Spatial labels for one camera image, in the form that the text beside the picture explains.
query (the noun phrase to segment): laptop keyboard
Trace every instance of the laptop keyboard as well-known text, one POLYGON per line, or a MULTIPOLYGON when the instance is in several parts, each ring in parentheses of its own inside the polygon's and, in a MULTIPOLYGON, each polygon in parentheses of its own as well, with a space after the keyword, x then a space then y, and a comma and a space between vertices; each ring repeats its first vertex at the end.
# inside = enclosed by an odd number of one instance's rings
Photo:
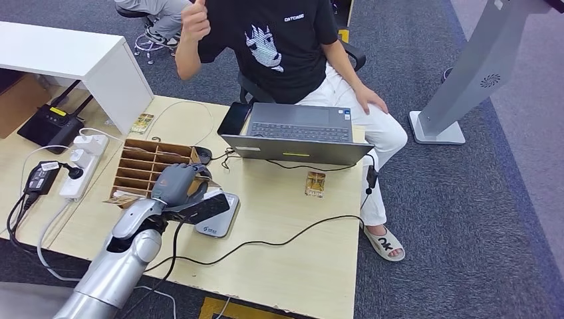
POLYGON ((347 128, 322 128, 314 126, 282 125, 255 122, 250 127, 248 136, 264 138, 293 138, 297 140, 315 140, 330 142, 350 142, 351 132, 347 128))

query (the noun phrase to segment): slide sandal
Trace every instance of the slide sandal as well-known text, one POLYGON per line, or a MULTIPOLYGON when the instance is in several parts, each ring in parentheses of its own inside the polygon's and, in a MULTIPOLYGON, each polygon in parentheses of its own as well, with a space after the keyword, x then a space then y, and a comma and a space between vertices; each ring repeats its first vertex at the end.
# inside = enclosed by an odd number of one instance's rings
POLYGON ((400 244, 398 239, 386 228, 386 234, 384 236, 372 235, 366 227, 363 229, 365 235, 370 240, 372 247, 383 259, 387 261, 402 261, 405 258, 405 248, 400 244), (402 253, 397 256, 388 256, 395 249, 402 249, 402 253))

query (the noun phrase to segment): gray kiosk stand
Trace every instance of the gray kiosk stand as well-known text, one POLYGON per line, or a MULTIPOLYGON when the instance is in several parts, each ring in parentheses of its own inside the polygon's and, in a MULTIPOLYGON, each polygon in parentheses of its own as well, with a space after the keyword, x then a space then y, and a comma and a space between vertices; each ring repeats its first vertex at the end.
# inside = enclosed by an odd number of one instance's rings
POLYGON ((409 113, 416 142, 464 144, 457 121, 509 82, 527 17, 552 7, 562 13, 561 1, 488 0, 447 80, 423 111, 409 113))

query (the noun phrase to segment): man's right hand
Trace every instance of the man's right hand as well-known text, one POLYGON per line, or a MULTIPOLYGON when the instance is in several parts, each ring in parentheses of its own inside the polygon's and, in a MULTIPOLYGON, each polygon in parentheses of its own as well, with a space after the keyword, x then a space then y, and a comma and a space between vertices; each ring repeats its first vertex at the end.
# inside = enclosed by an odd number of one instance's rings
POLYGON ((206 0, 196 0, 182 10, 182 36, 188 41, 198 42, 211 31, 206 0))

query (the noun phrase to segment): black mouse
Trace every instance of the black mouse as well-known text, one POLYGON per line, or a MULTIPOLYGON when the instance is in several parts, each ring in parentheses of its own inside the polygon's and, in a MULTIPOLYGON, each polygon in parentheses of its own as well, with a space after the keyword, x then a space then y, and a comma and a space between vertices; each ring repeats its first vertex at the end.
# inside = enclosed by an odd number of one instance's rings
POLYGON ((207 165, 212 161, 212 151, 207 148, 196 146, 196 153, 200 159, 200 163, 207 165))

